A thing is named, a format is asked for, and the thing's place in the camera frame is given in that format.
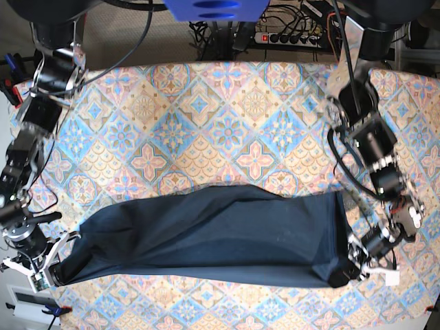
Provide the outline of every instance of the grey floor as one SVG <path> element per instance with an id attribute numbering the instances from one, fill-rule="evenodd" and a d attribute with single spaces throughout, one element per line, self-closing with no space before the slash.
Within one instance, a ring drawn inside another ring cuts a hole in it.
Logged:
<path id="1" fill-rule="evenodd" d="M 90 10 L 87 13 L 83 43 L 87 67 L 94 70 L 114 64 L 137 42 L 145 23 L 145 12 L 115 8 L 105 3 Z M 144 42 L 123 65 L 194 61 L 197 55 L 189 46 L 192 40 L 188 23 L 176 22 L 170 12 L 155 12 Z M 16 15 L 6 1 L 0 1 L 0 58 L 7 52 L 31 56 L 34 45 L 29 23 Z M 264 61 L 265 52 L 251 50 L 249 54 L 240 55 L 238 60 Z M 313 58 L 311 53 L 268 51 L 266 60 L 312 62 Z M 329 54 L 319 55 L 318 60 L 324 63 L 334 61 Z"/>

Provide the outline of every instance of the blue object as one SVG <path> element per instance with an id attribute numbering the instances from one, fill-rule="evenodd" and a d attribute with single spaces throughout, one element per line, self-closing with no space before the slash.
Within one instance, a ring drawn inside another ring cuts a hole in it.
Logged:
<path id="1" fill-rule="evenodd" d="M 176 21 L 257 22 L 269 0 L 164 0 Z"/>
<path id="2" fill-rule="evenodd" d="M 13 55 L 7 53 L 5 55 L 5 60 L 11 68 L 11 72 L 15 74 L 19 80 L 23 80 L 23 72 L 21 72 L 20 67 L 17 65 Z"/>

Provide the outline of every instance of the black cylinder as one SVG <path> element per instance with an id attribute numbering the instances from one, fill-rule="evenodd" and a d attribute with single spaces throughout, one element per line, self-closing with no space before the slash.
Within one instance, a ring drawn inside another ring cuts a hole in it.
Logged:
<path id="1" fill-rule="evenodd" d="M 46 91 L 65 91 L 74 69 L 75 65 L 71 59 L 46 56 L 38 75 L 38 87 Z"/>
<path id="2" fill-rule="evenodd" d="M 69 47 L 74 40 L 74 22 L 57 25 L 34 23 L 35 34 L 42 46 L 49 50 Z"/>
<path id="3" fill-rule="evenodd" d="M 394 242 L 390 242 L 382 233 L 379 224 L 375 224 L 361 239 L 362 245 L 367 249 L 370 257 L 380 260 L 398 245 L 403 235 L 399 235 Z"/>
<path id="4" fill-rule="evenodd" d="M 33 228 L 33 230 L 30 230 L 29 236 L 27 234 L 23 234 L 22 239 L 20 237 L 17 237 L 14 239 L 10 238 L 10 240 L 18 251 L 24 252 L 34 259 L 40 256 L 46 250 L 47 239 L 41 231 L 40 227 L 38 227 L 37 225 L 31 225 L 30 228 Z"/>
<path id="5" fill-rule="evenodd" d="M 353 136 L 359 143 L 357 149 L 367 166 L 389 155 L 397 139 L 383 119 L 371 120 Z"/>

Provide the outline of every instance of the navy fabric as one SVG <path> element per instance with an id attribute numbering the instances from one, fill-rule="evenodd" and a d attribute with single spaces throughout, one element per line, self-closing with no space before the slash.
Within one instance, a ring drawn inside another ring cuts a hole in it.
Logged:
<path id="1" fill-rule="evenodd" d="M 328 287 L 347 259 L 339 192 L 283 198 L 255 186 L 208 187 L 97 211 L 58 275 L 180 275 L 259 285 Z"/>

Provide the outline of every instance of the table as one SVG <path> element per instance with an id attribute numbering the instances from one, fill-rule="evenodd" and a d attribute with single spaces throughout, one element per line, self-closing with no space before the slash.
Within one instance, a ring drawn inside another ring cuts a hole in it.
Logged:
<path id="1" fill-rule="evenodd" d="M 192 63 L 113 70 L 82 92 L 60 129 L 43 180 L 56 191 L 63 218 L 45 233 L 73 230 L 120 201 L 210 184 L 254 184 L 288 196 L 340 188 L 320 107 L 333 69 Z M 107 276 L 54 290 L 74 309 L 62 317 L 63 328 L 342 330 L 420 316 L 440 293 L 440 82 L 383 70 L 372 81 L 399 139 L 401 167 L 428 210 L 416 242 L 395 249 L 399 286 L 386 287 L 378 275 L 340 289 Z M 366 184 L 366 173 L 346 161 Z M 41 179 L 32 192 L 36 209 L 54 200 Z M 362 196 L 360 205 L 372 210 L 371 221 L 379 219 L 379 204 Z M 348 219 L 357 234 L 367 231 L 359 208 Z"/>

